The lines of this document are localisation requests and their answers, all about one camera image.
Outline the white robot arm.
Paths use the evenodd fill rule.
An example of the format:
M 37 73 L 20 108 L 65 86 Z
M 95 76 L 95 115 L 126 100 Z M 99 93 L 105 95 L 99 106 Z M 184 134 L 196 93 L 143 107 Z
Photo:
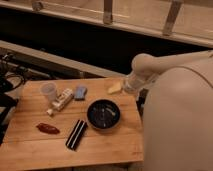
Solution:
M 136 55 L 114 94 L 148 91 L 143 171 L 213 171 L 213 50 Z

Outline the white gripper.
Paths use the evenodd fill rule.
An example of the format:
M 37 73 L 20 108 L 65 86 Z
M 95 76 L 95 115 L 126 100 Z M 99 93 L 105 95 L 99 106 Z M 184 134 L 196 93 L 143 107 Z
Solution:
M 126 93 L 133 94 L 139 92 L 144 85 L 148 83 L 148 79 L 134 72 L 128 74 L 123 80 L 123 90 Z M 117 82 L 108 88 L 108 94 L 114 94 L 122 91 L 122 83 Z

